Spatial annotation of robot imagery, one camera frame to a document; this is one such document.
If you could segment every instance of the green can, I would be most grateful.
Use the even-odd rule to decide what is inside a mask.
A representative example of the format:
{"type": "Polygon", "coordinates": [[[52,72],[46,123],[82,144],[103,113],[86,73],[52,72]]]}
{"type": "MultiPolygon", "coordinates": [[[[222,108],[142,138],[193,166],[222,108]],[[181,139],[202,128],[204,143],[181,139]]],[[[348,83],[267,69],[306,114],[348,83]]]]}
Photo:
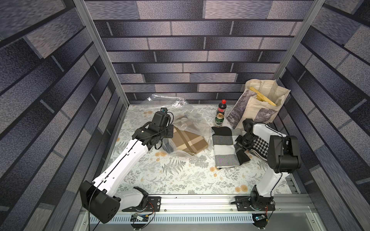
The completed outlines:
{"type": "Polygon", "coordinates": [[[223,122],[223,114],[218,113],[215,118],[216,121],[216,127],[221,127],[223,122]]]}

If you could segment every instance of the black and white fabric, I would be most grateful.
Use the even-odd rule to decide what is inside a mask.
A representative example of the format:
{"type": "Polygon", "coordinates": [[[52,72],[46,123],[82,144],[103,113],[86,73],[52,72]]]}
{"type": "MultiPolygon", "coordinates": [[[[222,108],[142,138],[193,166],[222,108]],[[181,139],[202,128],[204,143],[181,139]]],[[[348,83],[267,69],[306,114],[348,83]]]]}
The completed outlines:
{"type": "Polygon", "coordinates": [[[216,168],[235,167],[250,161],[243,151],[236,152],[235,140],[241,134],[240,129],[231,130],[228,127],[212,127],[215,134],[212,135],[213,148],[215,151],[216,168]]]}
{"type": "Polygon", "coordinates": [[[249,152],[265,161],[267,161],[267,150],[269,149],[269,144],[258,137],[258,139],[253,140],[253,147],[249,152]]]}

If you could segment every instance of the gray brick wallpaper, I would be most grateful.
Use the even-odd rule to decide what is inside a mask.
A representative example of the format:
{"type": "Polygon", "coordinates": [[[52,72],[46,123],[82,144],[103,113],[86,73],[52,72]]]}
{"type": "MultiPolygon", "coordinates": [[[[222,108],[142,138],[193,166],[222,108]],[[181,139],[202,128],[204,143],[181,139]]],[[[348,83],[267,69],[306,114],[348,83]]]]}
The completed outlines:
{"type": "Polygon", "coordinates": [[[369,3],[326,0],[278,80],[291,97],[274,125],[299,139],[327,230],[370,230],[369,3]]]}
{"type": "Polygon", "coordinates": [[[71,231],[125,107],[73,1],[0,8],[0,230],[71,231]]]}
{"type": "Polygon", "coordinates": [[[249,79],[272,79],[312,2],[86,0],[86,5],[131,103],[155,92],[185,93],[206,103],[235,100],[249,79]]]}

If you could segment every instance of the clear plastic wrap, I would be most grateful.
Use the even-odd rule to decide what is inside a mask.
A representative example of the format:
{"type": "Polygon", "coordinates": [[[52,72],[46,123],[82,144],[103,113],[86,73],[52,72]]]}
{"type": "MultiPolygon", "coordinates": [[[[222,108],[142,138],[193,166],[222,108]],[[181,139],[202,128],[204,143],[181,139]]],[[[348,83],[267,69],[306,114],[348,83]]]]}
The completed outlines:
{"type": "MultiPolygon", "coordinates": [[[[168,112],[172,112],[174,119],[172,124],[178,130],[192,132],[203,138],[208,143],[208,148],[200,151],[199,153],[209,154],[212,148],[212,135],[214,131],[204,117],[188,102],[179,97],[171,97],[165,95],[153,94],[143,101],[140,106],[145,109],[150,109],[152,111],[159,111],[160,108],[167,108],[168,112]]],[[[182,150],[177,150],[176,145],[172,139],[163,139],[163,149],[172,156],[188,157],[188,158],[198,158],[195,153],[188,153],[182,150]]]]}

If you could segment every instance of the yellow item in bag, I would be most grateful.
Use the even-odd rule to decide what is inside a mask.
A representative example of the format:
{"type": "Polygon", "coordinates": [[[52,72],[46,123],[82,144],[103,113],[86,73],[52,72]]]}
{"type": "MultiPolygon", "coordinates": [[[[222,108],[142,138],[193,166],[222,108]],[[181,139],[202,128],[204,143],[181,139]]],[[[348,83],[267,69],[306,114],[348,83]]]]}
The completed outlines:
{"type": "Polygon", "coordinates": [[[257,93],[257,98],[259,101],[266,101],[267,103],[271,104],[272,106],[276,106],[276,104],[274,102],[272,102],[269,98],[267,98],[266,96],[264,96],[261,92],[257,91],[254,87],[250,87],[251,91],[257,93]]]}

